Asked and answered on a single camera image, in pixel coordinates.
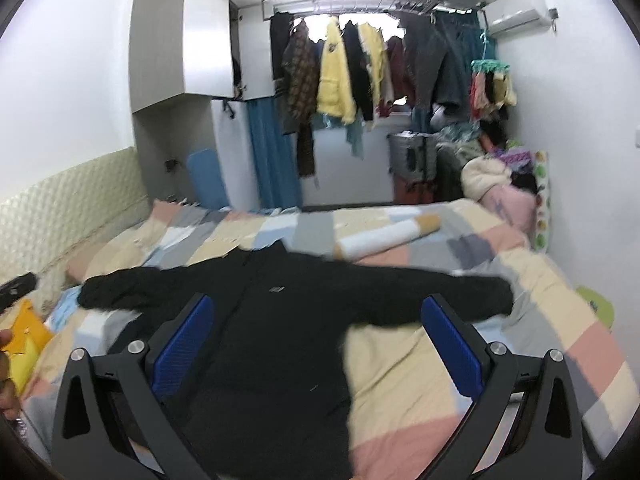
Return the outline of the person's left hand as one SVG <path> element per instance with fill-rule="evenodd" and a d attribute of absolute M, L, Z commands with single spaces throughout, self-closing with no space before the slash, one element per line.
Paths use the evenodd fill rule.
<path fill-rule="evenodd" d="M 10 361 L 4 352 L 0 354 L 0 410 L 7 420 L 15 420 L 21 413 L 21 402 L 10 378 Z"/>

